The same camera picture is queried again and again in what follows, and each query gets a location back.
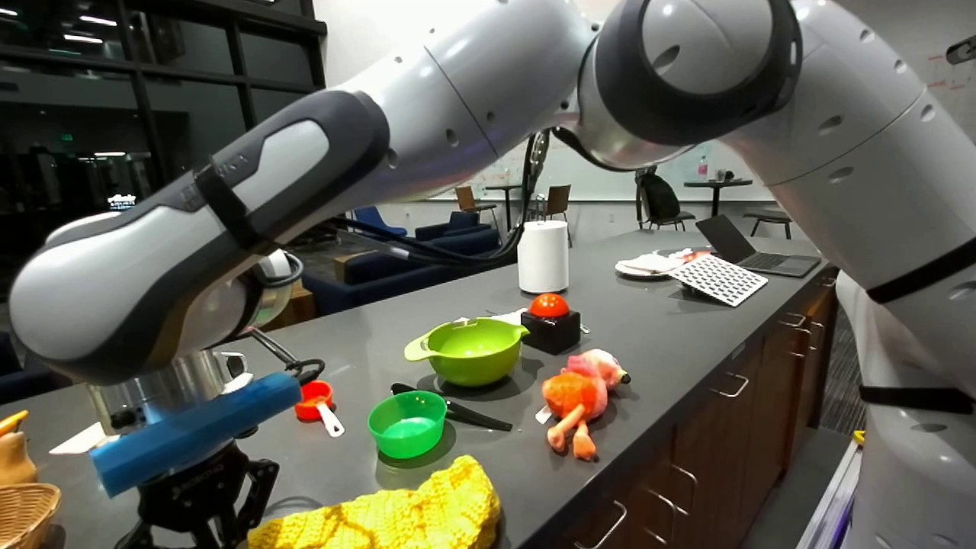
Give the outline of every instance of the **countertop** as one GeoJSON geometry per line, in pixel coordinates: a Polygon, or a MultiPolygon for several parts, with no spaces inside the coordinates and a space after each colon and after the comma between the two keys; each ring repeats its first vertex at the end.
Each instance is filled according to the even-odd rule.
{"type": "MultiPolygon", "coordinates": [[[[367,415],[390,398],[394,382],[429,388],[428,362],[406,362],[401,344],[429,328],[454,316],[506,314],[528,305],[518,292],[516,267],[428,287],[409,295],[317,316],[272,334],[293,356],[322,356],[326,382],[335,388],[339,417],[348,433],[330,440],[317,423],[295,423],[289,412],[264,422],[260,433],[240,442],[251,459],[280,463],[272,499],[315,496],[317,504],[351,499],[378,489],[414,489],[433,470],[449,468],[458,455],[473,455],[492,475],[504,499],[499,546],[523,546],[553,515],[614,468],[637,440],[650,436],[664,417],[725,362],[770,314],[811,287],[806,280],[767,279],[767,284],[737,307],[685,295],[675,280],[628,280],[614,271],[616,260],[650,250],[679,250],[700,243],[699,232],[623,236],[570,250],[568,300],[578,312],[584,336],[578,350],[603,349],[632,372],[610,412],[590,423],[599,449],[598,463],[578,463],[553,455],[544,440],[541,382],[559,372],[563,354],[523,349],[520,365],[492,392],[454,394],[464,405],[511,422],[516,431],[496,433],[450,423],[446,447],[424,463],[388,463],[375,455],[367,415]]],[[[253,372],[280,368],[257,343],[233,343],[253,372]]],[[[0,417],[29,410],[29,455],[42,478],[61,485],[64,499],[59,525],[64,546],[111,546],[138,521],[138,493],[115,499],[98,491],[88,459],[47,459],[47,449],[94,422],[83,388],[0,405],[0,417]]]]}

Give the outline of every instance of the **small green bowl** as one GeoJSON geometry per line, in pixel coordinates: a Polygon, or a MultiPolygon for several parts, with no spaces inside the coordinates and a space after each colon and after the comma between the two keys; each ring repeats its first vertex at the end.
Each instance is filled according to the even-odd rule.
{"type": "Polygon", "coordinates": [[[390,460],[414,460],[446,436],[449,403],[429,392],[409,392],[383,399],[370,415],[375,449],[390,460]]]}
{"type": "Polygon", "coordinates": [[[523,334],[518,323],[464,316],[409,343],[401,356],[429,359],[433,372],[449,383],[484,388],[516,368],[523,334]]]}

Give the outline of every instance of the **cabinet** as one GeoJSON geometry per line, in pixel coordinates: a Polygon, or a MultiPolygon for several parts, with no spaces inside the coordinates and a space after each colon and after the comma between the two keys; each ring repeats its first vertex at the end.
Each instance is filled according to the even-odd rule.
{"type": "Polygon", "coordinates": [[[735,549],[818,417],[833,336],[833,275],[745,343],[659,440],[562,515],[537,546],[735,549]]]}

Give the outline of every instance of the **notebook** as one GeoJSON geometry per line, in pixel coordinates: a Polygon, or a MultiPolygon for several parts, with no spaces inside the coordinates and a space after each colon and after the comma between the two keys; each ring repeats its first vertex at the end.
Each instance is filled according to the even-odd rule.
{"type": "Polygon", "coordinates": [[[715,256],[735,262],[741,269],[770,275],[770,279],[806,279],[818,256],[783,256],[783,252],[760,252],[749,237],[745,237],[728,218],[711,218],[696,223],[705,241],[712,248],[715,256]]]}

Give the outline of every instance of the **tripod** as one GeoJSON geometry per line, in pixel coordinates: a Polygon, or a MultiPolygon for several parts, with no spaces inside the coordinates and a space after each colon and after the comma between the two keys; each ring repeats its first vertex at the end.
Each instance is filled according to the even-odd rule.
{"type": "Polygon", "coordinates": [[[198,549],[233,549],[261,521],[274,478],[277,463],[251,460],[238,447],[225,447],[184,472],[143,485],[140,525],[115,549],[156,549],[153,528],[191,535],[198,549]]]}

